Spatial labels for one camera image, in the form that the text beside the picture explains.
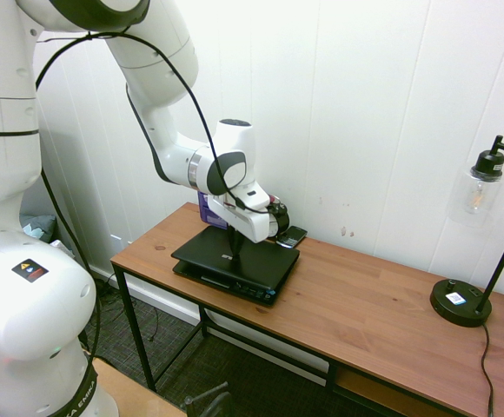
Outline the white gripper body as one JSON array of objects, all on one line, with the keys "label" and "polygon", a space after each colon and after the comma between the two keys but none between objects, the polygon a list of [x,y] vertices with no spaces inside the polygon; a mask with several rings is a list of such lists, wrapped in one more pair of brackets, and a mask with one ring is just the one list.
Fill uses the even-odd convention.
[{"label": "white gripper body", "polygon": [[228,194],[210,195],[209,208],[221,217],[229,226],[235,228],[254,243],[269,236],[269,195],[244,193],[240,196],[247,208],[238,208],[235,200]]}]

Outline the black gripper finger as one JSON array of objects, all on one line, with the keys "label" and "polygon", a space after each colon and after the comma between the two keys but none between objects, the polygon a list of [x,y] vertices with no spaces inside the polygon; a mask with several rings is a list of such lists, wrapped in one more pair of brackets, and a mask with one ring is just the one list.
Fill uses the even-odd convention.
[{"label": "black gripper finger", "polygon": [[228,226],[228,239],[232,260],[238,261],[244,243],[244,235],[233,226]]}]

